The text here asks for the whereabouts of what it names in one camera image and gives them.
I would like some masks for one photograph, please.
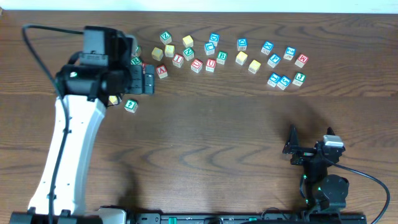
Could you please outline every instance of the alphabet block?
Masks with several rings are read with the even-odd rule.
[[[246,59],[248,59],[248,55],[245,54],[244,52],[239,52],[238,55],[236,56],[235,62],[243,65],[246,62]]]
[[[181,68],[181,66],[184,64],[184,58],[182,55],[175,54],[173,58],[173,65],[177,66],[178,68]]]
[[[160,35],[160,41],[162,41],[162,43],[164,45],[171,43],[172,41],[172,36],[169,32],[165,31]]]
[[[134,100],[127,100],[126,105],[124,105],[124,109],[128,112],[135,113],[137,111],[138,104]]]
[[[206,55],[212,55],[215,52],[216,47],[214,46],[213,43],[209,42],[209,43],[205,43],[205,52]]]
[[[308,61],[308,57],[305,56],[304,54],[300,54],[300,56],[298,56],[298,58],[294,64],[299,66],[300,68],[302,68],[306,64],[307,61]]]
[[[157,61],[161,61],[163,58],[163,50],[155,47],[152,51],[152,57]]]
[[[167,69],[164,65],[161,65],[159,67],[156,68],[156,72],[159,76],[159,78],[165,78],[167,77]]]
[[[199,73],[200,70],[203,67],[203,62],[199,61],[198,59],[195,59],[192,64],[191,64],[191,69],[196,72]]]
[[[256,72],[260,69],[261,63],[253,60],[250,65],[249,65],[249,71],[253,74],[256,74]]]
[[[301,85],[303,85],[304,80],[305,80],[305,75],[300,72],[297,72],[296,76],[294,76],[293,84],[297,85],[297,86],[301,86]]]
[[[269,53],[271,53],[271,50],[274,48],[274,44],[266,41],[266,43],[262,46],[261,52],[269,55]]]
[[[248,40],[246,38],[238,39],[238,51],[246,50],[248,47]]]
[[[280,57],[277,54],[273,54],[269,59],[267,64],[271,66],[272,68],[275,68],[275,66],[280,62]]]
[[[206,63],[206,71],[208,72],[214,72],[214,69],[216,68],[216,60],[214,59],[208,59]]]
[[[187,61],[189,61],[189,60],[191,60],[191,59],[194,58],[195,53],[194,53],[194,51],[192,50],[192,48],[189,47],[189,48],[185,49],[185,50],[182,52],[182,55],[185,57],[185,59],[186,59]]]
[[[224,65],[227,57],[228,57],[227,52],[219,51],[217,56],[217,63]]]
[[[131,59],[131,64],[132,65],[142,65],[142,61],[139,57],[134,57],[133,59]]]
[[[166,57],[174,57],[174,51],[175,51],[174,45],[166,44],[166,47],[164,49],[164,54],[166,55]]]
[[[184,47],[185,47],[185,48],[187,48],[187,47],[193,47],[193,39],[192,39],[192,37],[191,37],[190,35],[184,37],[184,38],[182,39],[182,43],[184,44]]]
[[[284,54],[284,59],[292,60],[295,53],[296,53],[296,49],[294,49],[293,47],[287,47],[285,54]]]
[[[285,90],[286,87],[290,84],[291,80],[287,78],[285,75],[279,80],[278,84],[276,84],[281,90]]]
[[[278,84],[279,80],[280,80],[280,76],[278,74],[276,74],[276,73],[273,73],[269,77],[267,84],[272,86],[272,87],[275,87],[276,84]]]
[[[219,34],[215,34],[215,33],[210,34],[209,42],[213,43],[215,47],[217,47],[219,40],[220,40]]]

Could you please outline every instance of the toy block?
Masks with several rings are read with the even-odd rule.
[[[147,63],[142,63],[142,74],[145,74]]]
[[[164,49],[164,54],[166,57],[174,57],[174,52],[175,52],[175,47],[174,45],[168,45],[166,44],[166,47]]]
[[[192,39],[192,37],[191,37],[190,35],[184,37],[184,38],[182,39],[182,43],[184,44],[184,47],[185,47],[185,48],[187,48],[187,47],[193,47],[193,39]]]
[[[246,59],[248,59],[248,55],[245,54],[244,52],[239,52],[238,55],[236,56],[235,62],[243,65],[246,62]]]
[[[268,85],[270,85],[270,86],[272,86],[272,87],[275,87],[276,84],[278,84],[279,80],[280,80],[280,76],[279,76],[278,74],[276,74],[276,73],[273,73],[273,74],[269,77],[267,83],[268,83]]]
[[[189,48],[185,49],[185,50],[182,52],[182,55],[184,56],[184,58],[185,58],[187,61],[189,61],[189,60],[191,60],[191,59],[194,58],[195,52],[193,51],[192,48],[189,47]]]
[[[267,64],[271,66],[272,68],[275,68],[275,66],[280,62],[280,57],[276,54],[273,54],[269,59]]]
[[[212,55],[215,52],[216,47],[214,46],[213,43],[209,42],[209,43],[205,43],[205,52],[206,55]]]
[[[301,86],[301,85],[303,85],[304,80],[305,80],[305,75],[300,72],[297,72],[296,76],[294,76],[293,84],[297,85],[297,86]]]
[[[227,52],[219,51],[217,56],[217,63],[224,65],[227,57],[228,57]]]
[[[136,57],[139,57],[140,55],[141,55],[141,46],[137,46]]]
[[[296,49],[294,49],[293,47],[287,47],[285,54],[284,54],[284,59],[292,60],[295,53],[296,53]]]
[[[237,46],[238,51],[246,50],[248,47],[248,40],[246,40],[246,38],[238,39]]]
[[[109,96],[109,104],[110,105],[118,105],[122,102],[120,96]]]
[[[278,84],[276,84],[281,90],[285,90],[286,87],[290,84],[291,80],[287,78],[285,75],[279,80]]]
[[[305,56],[304,54],[300,54],[300,56],[298,56],[298,58],[294,64],[299,66],[300,68],[302,68],[306,64],[307,61],[308,61],[308,57]]]
[[[184,58],[182,57],[182,55],[175,54],[173,58],[173,65],[181,68],[182,64],[184,64]]]
[[[209,42],[213,43],[215,47],[217,47],[219,40],[220,40],[219,34],[215,34],[215,33],[210,34]]]
[[[195,59],[191,64],[191,69],[196,73],[199,73],[202,67],[203,62],[199,61],[198,59]]]
[[[134,57],[133,59],[131,59],[131,64],[132,65],[142,65],[142,62],[139,57]]]
[[[134,100],[127,100],[126,105],[124,105],[124,109],[128,112],[135,113],[137,111],[138,104]]]
[[[156,68],[156,72],[159,76],[159,78],[165,78],[167,77],[167,69],[164,65],[161,65],[159,67]]]
[[[155,47],[152,51],[152,57],[157,61],[161,61],[163,58],[163,50]]]
[[[253,60],[250,65],[249,65],[249,71],[253,74],[256,74],[256,72],[260,69],[261,63]]]
[[[216,60],[214,59],[208,59],[206,63],[206,71],[208,72],[214,72],[214,69],[216,68]]]
[[[269,53],[271,53],[271,50],[274,48],[274,44],[266,41],[266,43],[262,46],[261,52],[269,55]]]
[[[172,36],[169,32],[165,31],[160,35],[160,41],[162,41],[162,43],[164,45],[171,43],[172,41]]]

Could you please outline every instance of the wooden table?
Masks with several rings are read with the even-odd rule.
[[[290,124],[304,146],[331,126],[346,152],[340,163],[367,172],[389,187],[392,201],[382,223],[398,219],[398,17],[349,14],[233,14],[171,12],[5,11],[0,20],[0,222],[26,210],[44,169],[52,138],[55,95],[21,41],[26,23],[80,30],[107,26],[135,34],[142,59],[164,63],[169,77],[156,79],[154,96],[139,101],[136,114],[123,106],[107,110],[95,142],[87,180],[87,209],[118,204],[137,210],[261,212],[305,205],[299,195],[302,167],[282,155]],[[215,73],[174,67],[150,56],[164,48],[168,30],[178,53],[182,37],[195,40],[195,58],[206,61],[203,44],[221,35],[217,51],[229,53]],[[81,36],[29,31],[52,73],[81,50]],[[236,40],[248,39],[248,61],[234,62]],[[283,57],[286,46],[309,61],[303,69],[282,59],[275,69],[260,53],[265,40]],[[249,63],[262,63],[256,75]],[[307,75],[300,88],[266,85],[272,72]],[[383,189],[364,177],[329,169],[349,179],[346,212],[369,223],[384,205]]]

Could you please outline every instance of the cable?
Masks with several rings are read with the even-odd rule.
[[[288,220],[288,218],[286,217],[286,215],[279,209],[279,208],[277,208],[277,207],[269,207],[269,208],[267,208],[265,211],[263,211],[262,212],[262,214],[261,214],[261,220],[264,220],[264,215],[268,212],[268,210],[270,210],[270,209],[274,209],[274,210],[278,210],[278,212],[279,213],[281,213],[282,215],[283,215],[283,217],[286,219],[286,220]]]
[[[37,52],[35,51],[33,46],[30,44],[29,38],[27,37],[27,34],[26,34],[26,30],[30,29],[30,28],[52,30],[52,31],[58,31],[58,32],[65,32],[65,33],[68,33],[68,34],[83,34],[83,32],[82,31],[59,29],[59,28],[54,28],[54,27],[46,27],[46,26],[35,25],[35,24],[26,24],[26,25],[22,26],[22,38],[24,39],[24,42],[25,42],[26,46],[28,47],[29,51],[31,52],[31,54],[35,58],[36,62],[39,64],[39,66],[44,71],[44,73],[46,74],[47,78],[49,78],[51,84],[55,88],[55,92],[58,95],[59,100],[60,100],[61,105],[62,105],[63,113],[65,114],[65,128],[63,129],[63,136],[62,136],[61,146],[60,146],[60,150],[58,152],[57,161],[55,162],[54,172],[53,172],[52,178],[51,178],[50,192],[49,192],[49,195],[48,195],[48,198],[49,198],[49,223],[52,224],[53,223],[53,213],[54,213],[54,201],[53,200],[55,198],[55,195],[54,195],[55,182],[57,180],[57,174],[58,174],[58,170],[59,170],[60,163],[61,163],[63,149],[65,147],[65,143],[67,141],[67,136],[68,136],[68,133],[69,133],[69,112],[68,112],[68,108],[66,107],[65,103],[63,102],[63,96],[62,96],[57,84],[55,83],[55,80],[54,80],[53,76],[51,75],[51,73],[48,70],[48,68],[44,65],[42,59],[39,57],[39,55],[37,54]]]
[[[371,224],[377,223],[377,222],[381,219],[381,217],[384,215],[384,212],[386,212],[386,210],[387,210],[387,208],[388,208],[388,205],[390,204],[390,191],[388,190],[387,186],[386,186],[383,182],[381,182],[380,180],[378,180],[377,178],[375,178],[375,177],[373,177],[373,176],[371,176],[371,175],[369,175],[369,174],[365,174],[365,173],[363,173],[363,172],[361,172],[361,171],[354,170],[354,169],[352,169],[352,168],[345,167],[345,166],[342,166],[342,165],[339,165],[339,164],[335,164],[334,162],[332,162],[332,161],[330,161],[329,159],[327,159],[327,158],[325,157],[325,155],[323,155],[323,152],[322,152],[321,149],[318,150],[318,153],[319,153],[319,155],[321,155],[321,158],[324,159],[327,163],[329,163],[329,164],[331,164],[331,165],[333,165],[333,166],[335,166],[335,167],[338,167],[338,168],[340,168],[340,169],[348,170],[348,171],[351,171],[351,172],[353,172],[353,173],[355,173],[355,174],[359,174],[359,175],[361,175],[361,176],[367,177],[367,178],[369,178],[369,179],[375,181],[375,182],[378,183],[381,187],[384,188],[384,190],[386,191],[386,203],[384,204],[384,207],[383,207],[383,209],[381,210],[381,212],[379,213],[379,215],[373,220],[373,222],[372,222]]]

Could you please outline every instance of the white wall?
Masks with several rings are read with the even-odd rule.
[[[398,13],[398,0],[0,0],[4,9]]]

